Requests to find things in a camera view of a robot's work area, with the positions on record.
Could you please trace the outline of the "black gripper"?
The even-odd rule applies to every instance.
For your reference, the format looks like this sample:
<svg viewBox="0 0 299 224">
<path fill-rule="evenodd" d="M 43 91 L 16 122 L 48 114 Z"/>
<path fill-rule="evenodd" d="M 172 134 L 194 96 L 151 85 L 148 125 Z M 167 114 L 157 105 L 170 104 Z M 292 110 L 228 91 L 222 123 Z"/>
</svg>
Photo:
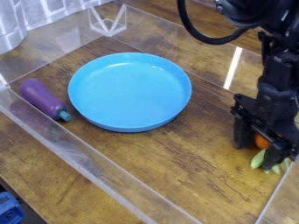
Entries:
<svg viewBox="0 0 299 224">
<path fill-rule="evenodd" d="M 298 97 L 298 91 L 279 91 L 268 84 L 258 85 L 255 98 L 234 94 L 231 114 L 235 116 L 235 146 L 238 149 L 251 146 L 255 132 L 266 138 L 270 147 L 266 149 L 262 169 L 267 172 L 286 158 L 295 159 L 299 155 L 299 128 L 295 124 Z"/>
</svg>

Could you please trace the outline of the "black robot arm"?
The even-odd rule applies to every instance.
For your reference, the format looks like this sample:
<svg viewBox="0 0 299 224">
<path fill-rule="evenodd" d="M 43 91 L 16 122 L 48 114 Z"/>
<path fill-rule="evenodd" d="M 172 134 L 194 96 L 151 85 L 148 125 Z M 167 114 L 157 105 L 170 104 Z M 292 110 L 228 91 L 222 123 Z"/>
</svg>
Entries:
<svg viewBox="0 0 299 224">
<path fill-rule="evenodd" d="M 254 98 L 235 94 L 235 142 L 268 141 L 262 169 L 299 157 L 299 0 L 216 0 L 220 12 L 240 29 L 260 28 L 263 74 Z"/>
</svg>

